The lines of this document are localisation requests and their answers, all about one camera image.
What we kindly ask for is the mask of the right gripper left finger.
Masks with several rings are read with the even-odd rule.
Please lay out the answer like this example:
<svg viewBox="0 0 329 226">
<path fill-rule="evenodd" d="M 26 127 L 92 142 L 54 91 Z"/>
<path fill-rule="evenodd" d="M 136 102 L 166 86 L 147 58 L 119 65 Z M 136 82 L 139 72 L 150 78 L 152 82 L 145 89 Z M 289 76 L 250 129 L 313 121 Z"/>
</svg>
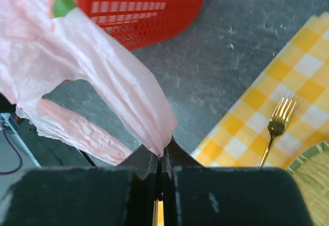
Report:
<svg viewBox="0 0 329 226">
<path fill-rule="evenodd" d="M 140 147 L 116 167 L 26 170 L 1 199 L 1 225 L 151 225 L 157 164 Z"/>
</svg>

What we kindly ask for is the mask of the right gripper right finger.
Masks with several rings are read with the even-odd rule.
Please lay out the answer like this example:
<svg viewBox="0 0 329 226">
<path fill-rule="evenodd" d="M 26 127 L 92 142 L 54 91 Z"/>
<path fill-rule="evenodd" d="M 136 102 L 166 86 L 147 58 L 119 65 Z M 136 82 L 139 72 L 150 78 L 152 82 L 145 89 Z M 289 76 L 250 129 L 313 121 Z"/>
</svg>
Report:
<svg viewBox="0 0 329 226">
<path fill-rule="evenodd" d="M 164 149 L 165 225 L 312 225 L 292 176 L 276 167 L 204 167 L 175 140 Z"/>
</svg>

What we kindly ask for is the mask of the pink plastic trash bag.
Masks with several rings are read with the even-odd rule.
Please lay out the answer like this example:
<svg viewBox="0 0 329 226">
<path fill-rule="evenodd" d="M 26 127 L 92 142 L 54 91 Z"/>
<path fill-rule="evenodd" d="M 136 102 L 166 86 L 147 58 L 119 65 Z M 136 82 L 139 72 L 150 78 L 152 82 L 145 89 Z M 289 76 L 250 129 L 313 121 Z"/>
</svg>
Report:
<svg viewBox="0 0 329 226">
<path fill-rule="evenodd" d="M 1 93 L 42 137 L 112 165 L 131 150 L 83 116 L 45 99 L 88 81 L 125 129 L 161 157 L 177 121 L 154 75 L 73 0 L 1 0 Z"/>
</svg>

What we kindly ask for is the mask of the red mesh trash bin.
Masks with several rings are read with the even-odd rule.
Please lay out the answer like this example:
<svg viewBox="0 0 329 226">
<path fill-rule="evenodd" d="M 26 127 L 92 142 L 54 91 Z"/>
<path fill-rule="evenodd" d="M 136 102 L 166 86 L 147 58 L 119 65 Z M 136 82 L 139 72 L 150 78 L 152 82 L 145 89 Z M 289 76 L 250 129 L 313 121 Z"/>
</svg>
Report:
<svg viewBox="0 0 329 226">
<path fill-rule="evenodd" d="M 204 0 L 75 0 L 98 26 L 129 50 L 187 29 Z"/>
</svg>

